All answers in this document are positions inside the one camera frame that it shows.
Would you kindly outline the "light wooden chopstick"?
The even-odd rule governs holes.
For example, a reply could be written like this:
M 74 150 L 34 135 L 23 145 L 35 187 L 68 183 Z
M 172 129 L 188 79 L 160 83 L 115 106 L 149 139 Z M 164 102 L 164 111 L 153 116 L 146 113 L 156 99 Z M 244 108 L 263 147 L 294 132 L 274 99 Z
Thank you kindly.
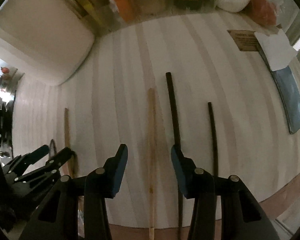
M 155 91 L 148 91 L 149 239 L 155 239 Z
M 65 147 L 70 148 L 70 121 L 69 121 L 69 109 L 64 109 L 64 144 Z M 71 178 L 74 178 L 75 176 L 75 167 L 74 167 L 74 155 L 70 157 L 70 159 L 67 161 L 67 171 L 68 175 Z

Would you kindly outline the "black chopstick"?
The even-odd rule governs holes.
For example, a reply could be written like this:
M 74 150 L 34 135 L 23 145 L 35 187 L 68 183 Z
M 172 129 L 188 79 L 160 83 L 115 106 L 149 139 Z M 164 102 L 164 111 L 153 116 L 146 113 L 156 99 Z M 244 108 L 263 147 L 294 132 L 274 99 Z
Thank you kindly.
M 216 125 L 215 125 L 215 117 L 213 113 L 212 102 L 208 102 L 209 109 L 209 117 L 210 117 L 210 125 L 211 125 L 211 138 L 212 138 L 212 150 L 213 150 L 213 175 L 218 176 L 218 146 L 217 146 L 217 133 L 216 133 Z M 215 181 L 214 177 L 211 179 L 211 215 L 210 215 L 210 239 L 215 238 L 215 215 L 216 215 L 216 204 L 217 204 L 217 196 L 215 193 Z
M 168 96 L 169 96 L 171 116 L 172 116 L 174 144 L 180 147 L 180 130 L 179 130 L 178 112 L 177 112 L 177 104 L 175 100 L 172 74 L 171 72 L 167 72 L 165 75 L 166 75 Z M 178 189 L 178 231 L 177 231 L 178 240 L 181 240 L 182 226 L 183 226 L 183 195 L 180 189 Z

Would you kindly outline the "white utensil holder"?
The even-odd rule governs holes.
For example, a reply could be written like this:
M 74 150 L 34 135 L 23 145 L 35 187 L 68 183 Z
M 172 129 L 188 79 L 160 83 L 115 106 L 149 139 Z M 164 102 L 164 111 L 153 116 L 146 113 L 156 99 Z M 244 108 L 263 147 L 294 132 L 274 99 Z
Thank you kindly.
M 0 10 L 0 58 L 50 86 L 74 74 L 94 40 L 65 0 L 9 0 Z

